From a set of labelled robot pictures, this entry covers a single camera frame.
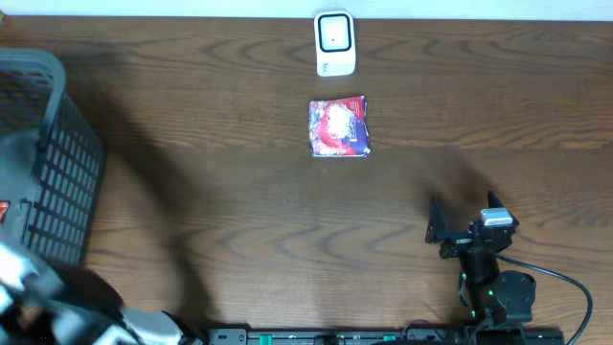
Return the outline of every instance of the red and purple package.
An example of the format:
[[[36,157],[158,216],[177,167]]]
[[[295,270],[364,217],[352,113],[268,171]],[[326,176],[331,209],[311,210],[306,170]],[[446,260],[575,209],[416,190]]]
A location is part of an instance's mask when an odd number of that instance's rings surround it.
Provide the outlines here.
[[[364,96],[308,105],[308,136],[313,157],[366,157],[368,142]]]

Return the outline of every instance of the white device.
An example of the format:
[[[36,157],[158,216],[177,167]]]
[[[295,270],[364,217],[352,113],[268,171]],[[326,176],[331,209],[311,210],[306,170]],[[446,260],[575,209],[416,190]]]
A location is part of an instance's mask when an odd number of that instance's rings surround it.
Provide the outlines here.
[[[317,74],[347,76],[355,70],[353,17],[346,11],[326,11],[315,17]]]

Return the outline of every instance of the black plastic basket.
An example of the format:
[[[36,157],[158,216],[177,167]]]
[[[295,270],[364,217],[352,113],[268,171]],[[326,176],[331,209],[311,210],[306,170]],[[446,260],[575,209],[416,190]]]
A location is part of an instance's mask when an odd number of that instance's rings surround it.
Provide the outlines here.
[[[41,257],[85,256],[102,173],[102,142],[64,92],[52,54],[0,48],[0,229]]]

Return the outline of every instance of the wall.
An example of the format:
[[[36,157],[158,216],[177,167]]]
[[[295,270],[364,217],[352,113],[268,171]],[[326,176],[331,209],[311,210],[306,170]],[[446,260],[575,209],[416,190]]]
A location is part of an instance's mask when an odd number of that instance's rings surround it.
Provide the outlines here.
[[[613,20],[613,0],[5,0],[7,14]]]

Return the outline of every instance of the wood grain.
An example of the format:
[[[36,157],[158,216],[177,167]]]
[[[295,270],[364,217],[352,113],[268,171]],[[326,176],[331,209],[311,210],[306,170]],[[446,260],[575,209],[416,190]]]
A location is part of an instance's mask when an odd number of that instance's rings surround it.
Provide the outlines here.
[[[266,328],[467,318],[458,263],[423,243],[428,198],[464,227],[494,189],[522,224],[506,253],[584,282],[579,343],[608,344],[611,29],[359,20],[334,79],[310,20],[8,17],[0,44],[58,55],[110,148],[87,260],[129,305]],[[308,102],[360,94],[372,155],[310,157]],[[569,338],[584,298],[535,277],[534,325]]]

